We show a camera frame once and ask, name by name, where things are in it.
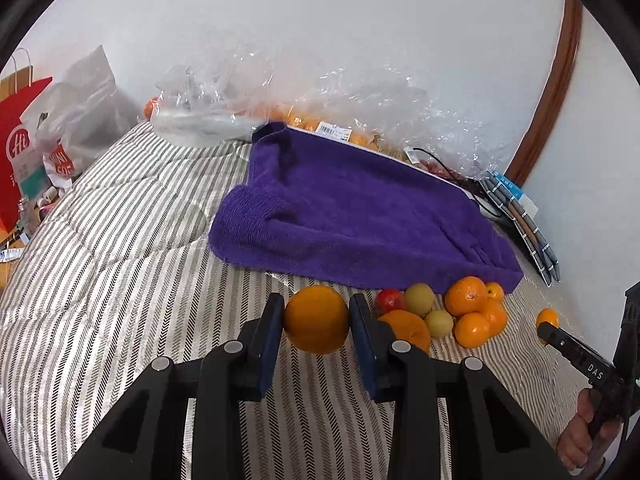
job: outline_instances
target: wooden door frame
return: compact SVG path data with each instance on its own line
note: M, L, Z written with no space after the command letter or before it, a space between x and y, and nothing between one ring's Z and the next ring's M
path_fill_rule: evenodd
M556 124L574 72L575 58L582 30L582 4L580 0L564 0L564 15L556 56L551 65L545 89L505 176L522 186L542 153Z

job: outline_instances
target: bed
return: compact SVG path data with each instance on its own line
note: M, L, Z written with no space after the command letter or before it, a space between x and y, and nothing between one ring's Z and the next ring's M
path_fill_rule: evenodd
M149 123L133 128L44 221L0 298L0 415L34 478L57 478L134 378L156 357L204 356L260 316L270 292L285 301L316 280L217 259L207 233L226 193L246 177L251 145L178 148ZM506 300L503 334L475 351L450 337L431 355L481 358L551 444L575 413L580 377L537 340L546 287L516 251L525 277ZM330 284L348 300L375 290ZM440 406L442 477L450 478ZM190 477L194 403L182 476ZM247 478L386 478L393 407L370 402L351 337L314 356L284 338L273 387L241 406Z

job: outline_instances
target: plastic bag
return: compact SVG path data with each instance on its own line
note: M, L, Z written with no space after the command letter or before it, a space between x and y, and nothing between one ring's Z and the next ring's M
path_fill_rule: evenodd
M430 161L407 155L406 149L420 147L473 178L495 169L504 155L501 146L482 142L480 121L439 109L401 70L351 61L314 74L321 64L297 68L284 56L245 44L213 50L217 57L211 62L176 66L158 84L150 120L173 144L205 148L227 139L250 140L267 121L284 121L431 171Z
M115 93L116 81L100 46L69 67L21 115L54 186L69 188L129 129Z

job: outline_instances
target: finger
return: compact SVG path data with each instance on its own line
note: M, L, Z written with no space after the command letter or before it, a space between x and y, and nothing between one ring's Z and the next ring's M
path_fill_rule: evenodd
M567 469L567 471L573 471L577 465L564 453L558 453L558 458L561 460L562 465Z
M580 451L588 454L593 447L593 441L589 436L589 430L587 423L584 422L579 416L574 416L569 425L567 426L567 433L570 440L576 445Z
M562 453L565 454L578 467L584 467L584 465L587 463L587 454L581 451L569 439L564 442L564 446L562 446Z
M613 440L618 436L621 429L622 424L619 420L609 420L600 428L600 437L603 440Z
M578 394L578 415L589 424L593 420L593 404L591 403L591 389L585 388Z

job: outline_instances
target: barcode label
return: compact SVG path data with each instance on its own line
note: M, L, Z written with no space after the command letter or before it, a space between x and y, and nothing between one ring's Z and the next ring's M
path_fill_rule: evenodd
M316 134L331 137L332 139L349 140L351 136L351 128L341 128L335 124L329 124L322 121L316 128Z
M415 154L415 151L413 148L405 148L404 152L406 153L406 156L409 157L409 162L412 164L419 164L420 163L420 159L418 158L418 155Z

